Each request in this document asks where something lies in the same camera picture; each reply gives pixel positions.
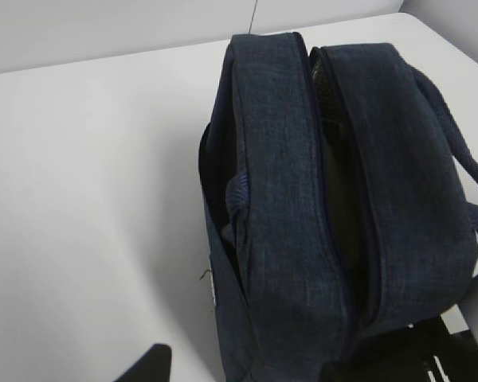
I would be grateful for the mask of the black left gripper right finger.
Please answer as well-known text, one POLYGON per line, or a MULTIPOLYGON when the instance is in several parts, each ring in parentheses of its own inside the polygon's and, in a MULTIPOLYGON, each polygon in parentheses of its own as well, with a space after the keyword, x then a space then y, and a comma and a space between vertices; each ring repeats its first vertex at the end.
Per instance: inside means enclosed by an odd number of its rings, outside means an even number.
POLYGON ((478 345, 468 330, 451 334, 441 318, 369 337, 350 358, 327 366, 322 381, 478 381, 478 345))

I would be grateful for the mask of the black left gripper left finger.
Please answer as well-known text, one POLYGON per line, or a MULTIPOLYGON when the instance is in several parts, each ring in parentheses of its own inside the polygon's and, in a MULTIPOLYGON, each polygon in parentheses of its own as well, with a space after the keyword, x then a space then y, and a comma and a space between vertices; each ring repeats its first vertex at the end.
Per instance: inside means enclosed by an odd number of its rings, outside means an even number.
POLYGON ((152 345, 116 382, 169 382, 171 371, 171 347, 166 344, 152 345))

